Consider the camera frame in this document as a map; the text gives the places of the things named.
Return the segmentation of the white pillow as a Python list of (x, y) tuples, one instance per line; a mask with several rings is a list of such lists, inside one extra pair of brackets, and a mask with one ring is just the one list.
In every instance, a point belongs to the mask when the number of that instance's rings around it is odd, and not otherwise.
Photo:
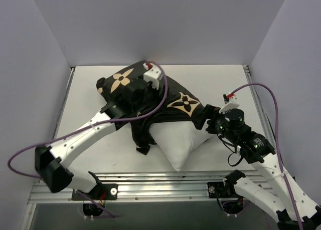
[(177, 172), (191, 152), (211, 138), (205, 129), (196, 129), (191, 121), (155, 123), (149, 133)]

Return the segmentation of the black floral pillowcase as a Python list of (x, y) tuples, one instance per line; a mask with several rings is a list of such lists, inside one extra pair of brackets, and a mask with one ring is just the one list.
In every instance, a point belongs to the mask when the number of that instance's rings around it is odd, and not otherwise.
[(204, 106), (189, 90), (177, 81), (168, 77), (168, 92), (165, 94), (164, 83), (158, 90), (151, 83), (143, 80), (143, 74), (153, 67), (147, 61), (136, 62), (108, 78), (96, 82), (99, 94), (107, 102), (104, 112), (111, 118), (132, 118), (145, 115), (155, 109), (164, 99), (154, 114), (142, 120), (132, 121), (131, 133), (138, 152), (146, 155), (151, 145), (156, 142), (150, 133), (155, 123), (192, 122)]

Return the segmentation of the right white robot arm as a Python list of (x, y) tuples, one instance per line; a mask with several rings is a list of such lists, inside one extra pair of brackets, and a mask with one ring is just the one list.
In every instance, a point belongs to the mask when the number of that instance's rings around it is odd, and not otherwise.
[(223, 191), (228, 196), (241, 196), (275, 220), (279, 229), (317, 229), (320, 226), (320, 205), (299, 187), (279, 162), (270, 142), (245, 124), (244, 112), (207, 105), (193, 123), (197, 129), (207, 124), (207, 132), (226, 138), (236, 152), (273, 189), (270, 193), (252, 182), (243, 172), (234, 170), (224, 177)]

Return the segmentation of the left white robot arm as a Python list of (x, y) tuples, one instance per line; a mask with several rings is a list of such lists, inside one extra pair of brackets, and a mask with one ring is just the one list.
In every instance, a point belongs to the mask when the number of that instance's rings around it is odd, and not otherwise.
[(80, 129), (35, 148), (35, 170), (52, 193), (66, 188), (82, 191), (89, 199), (97, 199), (104, 191), (103, 183), (91, 171), (71, 169), (72, 162), (101, 138), (112, 134), (128, 122), (156, 113), (168, 93), (167, 82), (138, 77), (116, 96), (103, 96), (106, 105)]

